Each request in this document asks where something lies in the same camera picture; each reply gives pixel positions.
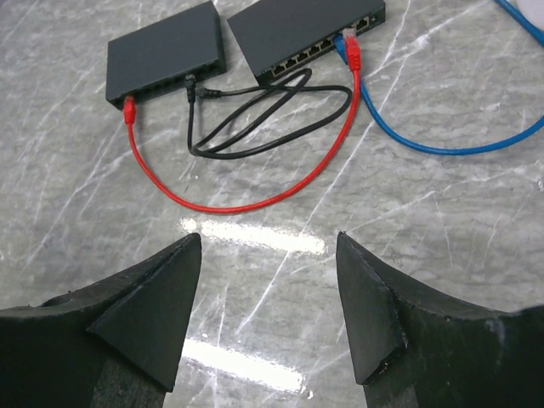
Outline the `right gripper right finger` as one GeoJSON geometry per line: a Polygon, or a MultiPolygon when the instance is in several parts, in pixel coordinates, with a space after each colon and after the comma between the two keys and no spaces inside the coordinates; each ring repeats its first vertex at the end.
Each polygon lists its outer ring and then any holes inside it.
{"type": "Polygon", "coordinates": [[[345,233],[337,282],[370,407],[540,407],[543,308],[488,309],[384,263],[345,233]]]}

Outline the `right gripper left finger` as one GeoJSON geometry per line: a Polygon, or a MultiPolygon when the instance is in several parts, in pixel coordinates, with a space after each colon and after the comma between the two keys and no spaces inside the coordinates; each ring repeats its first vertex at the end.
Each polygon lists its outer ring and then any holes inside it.
{"type": "Polygon", "coordinates": [[[175,386],[200,271],[194,233],[89,286],[4,309],[2,406],[162,406],[175,386]]]}

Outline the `black box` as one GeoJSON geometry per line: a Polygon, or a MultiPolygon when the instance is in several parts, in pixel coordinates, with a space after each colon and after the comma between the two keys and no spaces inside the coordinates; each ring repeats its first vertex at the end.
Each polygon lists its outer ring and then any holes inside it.
{"type": "Polygon", "coordinates": [[[227,71],[221,21],[211,1],[108,42],[105,99],[145,102],[227,71]]]}

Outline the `black network switch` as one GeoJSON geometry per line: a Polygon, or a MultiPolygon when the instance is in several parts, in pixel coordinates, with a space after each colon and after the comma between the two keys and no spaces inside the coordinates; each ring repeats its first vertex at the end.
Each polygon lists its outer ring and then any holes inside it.
{"type": "Polygon", "coordinates": [[[255,80],[266,85],[333,50],[343,30],[360,35],[385,20],[383,0],[265,0],[227,22],[255,80]]]}

